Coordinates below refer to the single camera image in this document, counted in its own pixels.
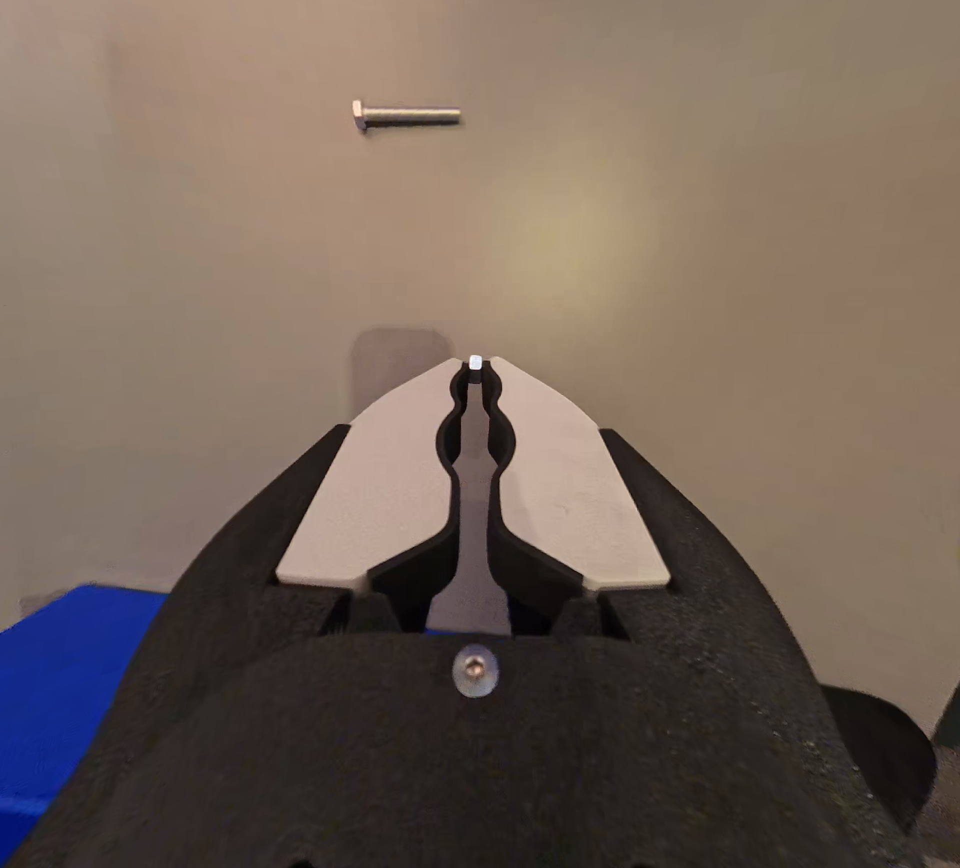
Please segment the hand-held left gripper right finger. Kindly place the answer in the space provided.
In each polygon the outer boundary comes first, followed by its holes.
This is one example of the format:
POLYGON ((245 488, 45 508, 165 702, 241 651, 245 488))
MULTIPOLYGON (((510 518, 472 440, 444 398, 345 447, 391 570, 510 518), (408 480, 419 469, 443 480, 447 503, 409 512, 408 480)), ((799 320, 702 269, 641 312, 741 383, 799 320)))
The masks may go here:
POLYGON ((667 565, 598 424, 504 358, 489 367, 514 441, 499 482, 507 534, 589 593, 666 587, 667 565))

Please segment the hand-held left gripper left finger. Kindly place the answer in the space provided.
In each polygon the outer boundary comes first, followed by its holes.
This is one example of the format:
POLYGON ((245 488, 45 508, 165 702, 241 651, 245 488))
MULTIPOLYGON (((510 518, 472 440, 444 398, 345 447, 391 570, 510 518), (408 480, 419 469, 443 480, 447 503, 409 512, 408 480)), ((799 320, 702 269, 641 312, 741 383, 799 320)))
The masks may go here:
POLYGON ((462 372, 445 360, 357 415, 278 563, 282 585, 366 594, 375 570, 438 535, 451 480, 438 454, 462 372))

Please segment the blue plastic bin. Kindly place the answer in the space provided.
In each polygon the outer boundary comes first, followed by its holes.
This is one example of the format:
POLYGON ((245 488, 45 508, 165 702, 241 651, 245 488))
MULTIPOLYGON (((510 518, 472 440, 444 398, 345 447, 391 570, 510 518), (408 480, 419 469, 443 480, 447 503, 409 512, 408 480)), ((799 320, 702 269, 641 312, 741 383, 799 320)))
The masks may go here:
POLYGON ((166 593, 82 585, 1 634, 1 862, 62 790, 166 593))

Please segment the medium steel hex bolt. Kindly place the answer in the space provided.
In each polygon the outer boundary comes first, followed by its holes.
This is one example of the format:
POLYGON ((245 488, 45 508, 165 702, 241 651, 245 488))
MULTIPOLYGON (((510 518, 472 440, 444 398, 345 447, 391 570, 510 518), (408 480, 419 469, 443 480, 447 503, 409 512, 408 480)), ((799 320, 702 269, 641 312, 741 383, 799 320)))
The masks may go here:
POLYGON ((372 106, 360 99, 351 102, 357 129, 452 128, 461 123, 461 108, 455 106, 372 106))

